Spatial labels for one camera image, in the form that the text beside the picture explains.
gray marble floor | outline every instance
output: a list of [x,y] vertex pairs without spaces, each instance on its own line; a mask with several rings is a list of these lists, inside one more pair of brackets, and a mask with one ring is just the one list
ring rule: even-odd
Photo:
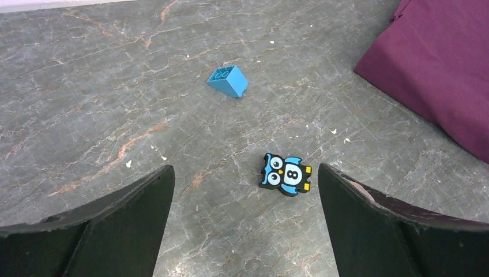
[[[258,189],[267,151],[489,222],[489,167],[352,73],[397,4],[140,0],[0,15],[0,224],[171,164],[155,276],[337,276],[316,178],[292,199]],[[206,84],[225,65],[250,83],[241,99]]]

owl eraser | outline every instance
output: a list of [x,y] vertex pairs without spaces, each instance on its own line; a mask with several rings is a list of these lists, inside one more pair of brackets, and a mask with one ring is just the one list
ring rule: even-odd
[[261,170],[263,179],[259,187],[264,189],[278,189],[286,196],[296,196],[311,189],[307,180],[311,177],[312,168],[300,164],[301,158],[281,156],[267,153],[263,157],[265,167]]

toy brick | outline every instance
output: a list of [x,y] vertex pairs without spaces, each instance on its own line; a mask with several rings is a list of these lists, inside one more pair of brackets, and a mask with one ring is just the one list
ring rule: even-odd
[[218,68],[207,80],[207,84],[231,97],[240,98],[248,87],[248,81],[235,65]]

owl ear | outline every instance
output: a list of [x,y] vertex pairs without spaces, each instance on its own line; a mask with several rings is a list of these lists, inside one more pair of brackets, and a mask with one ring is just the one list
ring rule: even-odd
[[301,160],[302,160],[301,158],[297,158],[297,157],[288,157],[285,159],[285,162],[299,165]]

marble surface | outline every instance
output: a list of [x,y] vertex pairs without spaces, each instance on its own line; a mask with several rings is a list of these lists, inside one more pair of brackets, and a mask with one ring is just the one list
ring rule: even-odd
[[[489,167],[352,73],[397,4],[140,0],[0,15],[0,224],[171,164],[155,276],[338,276],[316,177],[296,198],[259,189],[268,151],[489,222]],[[226,65],[250,82],[241,99],[206,84]]]

